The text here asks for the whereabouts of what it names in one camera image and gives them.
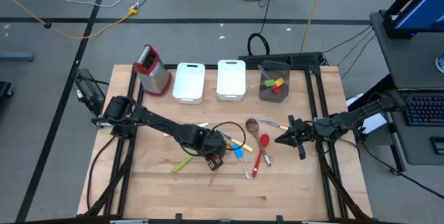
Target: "gray desk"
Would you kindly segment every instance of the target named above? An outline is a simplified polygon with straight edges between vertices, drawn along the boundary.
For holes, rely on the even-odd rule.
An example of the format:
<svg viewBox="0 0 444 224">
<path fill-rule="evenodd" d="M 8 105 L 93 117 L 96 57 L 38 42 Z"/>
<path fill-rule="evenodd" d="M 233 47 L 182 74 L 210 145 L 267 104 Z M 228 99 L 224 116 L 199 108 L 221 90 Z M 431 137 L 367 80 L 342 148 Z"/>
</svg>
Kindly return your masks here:
<svg viewBox="0 0 444 224">
<path fill-rule="evenodd" d="M 419 33 L 409 40 L 391 40 L 382 26 L 380 13 L 370 14 L 370 21 L 387 63 L 390 74 L 379 81 L 358 101 L 348 107 L 349 111 L 367 104 L 374 92 L 387 89 L 444 89 L 444 74 L 434 61 L 444 53 L 444 33 Z M 431 136 L 444 137 L 444 127 L 407 126 L 402 112 L 392 113 L 393 126 L 406 161 L 412 165 L 444 165 L 444 155 L 437 155 L 430 142 Z M 400 149 L 393 140 L 391 150 L 397 168 L 404 170 Z"/>
</svg>

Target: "computer monitor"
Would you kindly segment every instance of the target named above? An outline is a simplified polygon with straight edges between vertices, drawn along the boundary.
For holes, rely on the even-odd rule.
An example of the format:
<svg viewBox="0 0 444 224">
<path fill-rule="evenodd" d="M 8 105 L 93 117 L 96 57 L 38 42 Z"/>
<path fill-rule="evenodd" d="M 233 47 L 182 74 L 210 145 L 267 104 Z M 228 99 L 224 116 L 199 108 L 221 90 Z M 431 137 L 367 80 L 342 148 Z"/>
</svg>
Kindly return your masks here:
<svg viewBox="0 0 444 224">
<path fill-rule="evenodd" d="M 444 0 L 396 0 L 384 14 L 384 27 L 390 38 L 444 32 Z"/>
</svg>

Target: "desk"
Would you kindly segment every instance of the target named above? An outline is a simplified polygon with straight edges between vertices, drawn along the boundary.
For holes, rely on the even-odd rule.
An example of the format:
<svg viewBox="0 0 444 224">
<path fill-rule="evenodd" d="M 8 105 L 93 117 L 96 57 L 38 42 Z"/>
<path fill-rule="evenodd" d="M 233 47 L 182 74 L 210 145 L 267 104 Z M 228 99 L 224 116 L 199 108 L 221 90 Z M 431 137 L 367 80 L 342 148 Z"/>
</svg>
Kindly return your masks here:
<svg viewBox="0 0 444 224">
<path fill-rule="evenodd" d="M 444 75 L 435 66 L 435 59 L 444 53 L 444 33 L 418 33 L 407 40 L 390 39 L 382 25 L 384 18 L 379 12 L 370 14 L 370 20 L 381 46 L 390 74 L 379 81 L 359 100 L 348 107 L 349 111 L 367 104 L 373 92 L 382 93 L 388 89 L 442 89 Z M 444 157 L 434 152 L 429 138 L 444 136 L 444 128 L 408 126 L 402 112 L 390 113 L 406 161 L 413 165 L 444 165 Z M 391 150 L 397 169 L 405 171 L 400 157 L 401 149 L 392 135 Z"/>
<path fill-rule="evenodd" d="M 112 73 L 107 101 L 112 96 L 125 95 L 130 80 L 130 65 L 116 65 Z M 337 67 L 321 67 L 325 97 L 330 113 L 347 110 Z M 217 70 L 207 69 L 203 102 L 200 105 L 183 105 L 172 97 L 172 87 L 162 97 L 145 95 L 143 105 L 164 117 L 180 123 L 210 123 L 211 128 L 223 121 L 234 121 L 241 126 L 249 118 L 263 118 L 279 123 L 287 123 L 287 116 L 311 120 L 307 84 L 303 71 L 291 71 L 289 96 L 282 103 L 270 103 L 258 98 L 259 87 L 249 88 L 242 101 L 220 101 L 216 95 Z M 247 85 L 259 81 L 258 70 L 247 71 Z M 241 139 L 241 131 L 234 126 L 224 126 L 223 130 L 234 138 Z M 259 125 L 259 134 L 268 133 L 271 139 L 283 130 Z M 92 159 L 110 139 L 110 128 L 97 133 Z M 344 139 L 353 141 L 352 133 Z M 245 152 L 244 162 L 253 170 L 259 147 L 253 136 L 247 133 L 247 144 L 253 153 Z M 275 220 L 283 215 L 286 221 L 317 220 L 326 221 L 327 211 L 321 171 L 318 165 L 314 143 L 304 145 L 307 159 L 298 158 L 297 149 L 271 140 L 267 153 L 272 166 L 267 168 L 262 162 L 254 180 L 245 179 L 244 171 L 233 154 L 224 157 L 224 165 L 219 169 L 213 185 L 208 187 L 212 172 L 202 157 L 194 158 L 177 174 L 171 168 L 187 155 L 171 138 L 163 137 L 149 127 L 139 127 L 133 166 L 131 168 L 124 218 L 167 218 L 172 219 L 182 213 L 184 219 L 233 219 L 233 220 Z M 108 185 L 115 153 L 115 143 L 106 149 L 96 166 L 92 182 L 92 202 Z M 339 167 L 343 186 L 362 210 L 371 216 L 370 203 L 362 175 L 357 150 L 345 142 L 336 143 Z M 86 212 L 86 185 L 80 199 L 78 213 Z M 332 187 L 332 197 L 337 201 Z M 117 204 L 113 204 L 112 213 Z M 339 216 L 337 203 L 336 216 Z"/>
</svg>

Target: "blue screen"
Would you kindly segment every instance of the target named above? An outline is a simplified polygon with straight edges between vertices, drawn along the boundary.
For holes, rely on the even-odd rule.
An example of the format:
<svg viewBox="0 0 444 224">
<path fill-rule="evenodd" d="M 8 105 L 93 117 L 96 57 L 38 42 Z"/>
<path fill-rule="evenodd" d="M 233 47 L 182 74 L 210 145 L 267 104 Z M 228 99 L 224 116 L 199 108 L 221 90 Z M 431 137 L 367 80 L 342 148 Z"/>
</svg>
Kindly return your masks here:
<svg viewBox="0 0 444 224">
<path fill-rule="evenodd" d="M 396 24 L 397 29 L 442 29 L 444 0 L 421 0 Z"/>
</svg>

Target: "red spoon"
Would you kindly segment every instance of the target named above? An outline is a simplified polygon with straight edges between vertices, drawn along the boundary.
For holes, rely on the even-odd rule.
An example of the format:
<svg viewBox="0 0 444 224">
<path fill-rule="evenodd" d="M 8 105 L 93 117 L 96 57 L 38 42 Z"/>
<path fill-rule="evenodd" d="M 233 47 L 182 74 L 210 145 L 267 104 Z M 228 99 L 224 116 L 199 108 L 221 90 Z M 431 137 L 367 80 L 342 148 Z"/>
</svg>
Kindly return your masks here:
<svg viewBox="0 0 444 224">
<path fill-rule="evenodd" d="M 268 143 L 270 142 L 270 137 L 267 134 L 263 134 L 260 138 L 261 144 L 262 146 L 265 148 Z M 259 151 L 259 154 L 257 155 L 257 159 L 256 159 L 256 164 L 255 164 L 255 168 L 253 169 L 253 177 L 256 177 L 257 174 L 257 170 L 259 170 L 259 164 L 261 162 L 261 155 L 262 155 L 262 150 Z"/>
</svg>

